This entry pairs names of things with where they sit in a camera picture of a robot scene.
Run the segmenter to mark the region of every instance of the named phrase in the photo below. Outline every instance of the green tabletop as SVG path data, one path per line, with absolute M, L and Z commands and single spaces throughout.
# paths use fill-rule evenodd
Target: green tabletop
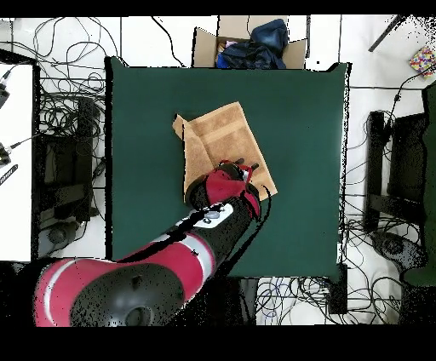
M 231 275 L 336 275 L 347 64 L 310 72 L 111 63 L 113 259 L 152 241 L 189 211 L 174 115 L 192 120 L 239 101 L 278 194 Z M 267 201 L 262 208 L 265 213 Z

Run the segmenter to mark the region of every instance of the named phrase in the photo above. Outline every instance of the white table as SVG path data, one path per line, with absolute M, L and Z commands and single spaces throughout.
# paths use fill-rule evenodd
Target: white table
M 0 77 L 10 68 L 0 63 Z M 0 142 L 11 146 L 32 136 L 32 66 L 14 68 L 6 90 L 10 95 L 0 109 Z M 18 146 L 10 157 L 0 176 L 14 164 L 18 169 L 0 186 L 0 261 L 30 261 L 32 141 Z

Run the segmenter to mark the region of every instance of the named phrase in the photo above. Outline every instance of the brown towel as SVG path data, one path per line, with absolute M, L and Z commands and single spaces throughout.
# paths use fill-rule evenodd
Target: brown towel
M 261 201 L 267 198 L 266 186 L 274 195 L 276 186 L 267 164 L 251 133 L 241 105 L 236 102 L 187 122 L 177 115 L 173 129 L 185 141 L 184 192 L 200 175 L 209 173 L 218 163 L 227 159 L 244 158 L 246 165 L 259 164 L 251 183 L 259 190 Z

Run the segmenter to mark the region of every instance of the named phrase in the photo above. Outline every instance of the blue cloth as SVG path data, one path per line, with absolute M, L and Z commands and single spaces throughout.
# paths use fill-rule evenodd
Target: blue cloth
M 281 57 L 288 44 L 288 30 L 282 19 L 257 26 L 247 42 L 230 45 L 222 57 L 233 69 L 286 69 Z
M 224 60 L 222 53 L 218 54 L 218 59 L 216 60 L 216 67 L 218 67 L 220 69 L 227 69 L 228 68 L 228 64 Z

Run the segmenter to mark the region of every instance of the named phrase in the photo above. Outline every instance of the power strip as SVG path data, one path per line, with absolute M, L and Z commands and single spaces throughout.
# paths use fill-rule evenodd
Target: power strip
M 18 169 L 18 164 L 14 165 L 4 175 L 0 177 L 0 186 Z

